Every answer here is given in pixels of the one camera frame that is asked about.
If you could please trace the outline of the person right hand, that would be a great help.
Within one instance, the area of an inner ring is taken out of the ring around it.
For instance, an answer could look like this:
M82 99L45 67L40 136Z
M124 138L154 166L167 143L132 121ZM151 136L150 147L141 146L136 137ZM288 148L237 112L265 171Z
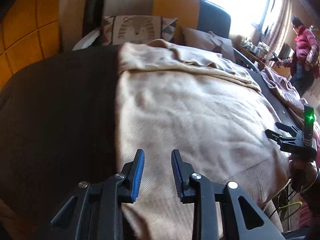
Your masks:
M291 188L297 193L308 190L316 182L319 175L315 160L305 161L295 154L289 156L289 172Z

